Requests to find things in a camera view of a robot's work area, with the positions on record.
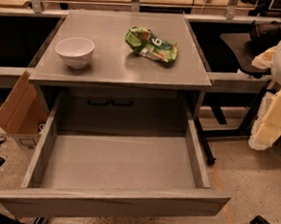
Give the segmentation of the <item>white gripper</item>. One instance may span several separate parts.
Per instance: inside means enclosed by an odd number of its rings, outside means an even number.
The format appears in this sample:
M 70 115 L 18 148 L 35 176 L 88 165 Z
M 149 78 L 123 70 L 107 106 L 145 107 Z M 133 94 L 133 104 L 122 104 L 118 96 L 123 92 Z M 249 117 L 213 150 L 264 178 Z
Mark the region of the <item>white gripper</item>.
M 259 69 L 270 69 L 277 47 L 267 49 L 254 57 L 251 64 Z M 256 120 L 253 122 L 249 146 L 254 150 L 266 150 L 281 136 L 281 90 L 268 92 L 261 100 Z

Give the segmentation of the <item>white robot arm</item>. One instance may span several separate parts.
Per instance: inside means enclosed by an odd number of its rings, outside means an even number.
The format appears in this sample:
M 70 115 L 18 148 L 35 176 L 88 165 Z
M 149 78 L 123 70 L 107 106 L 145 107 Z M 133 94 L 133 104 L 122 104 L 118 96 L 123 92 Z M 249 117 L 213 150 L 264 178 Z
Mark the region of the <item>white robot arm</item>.
M 255 57 L 251 64 L 260 69 L 269 68 L 272 82 L 281 85 L 281 41 Z M 281 136 L 281 88 L 275 94 L 265 95 L 257 116 L 248 144 L 255 150 L 264 151 Z

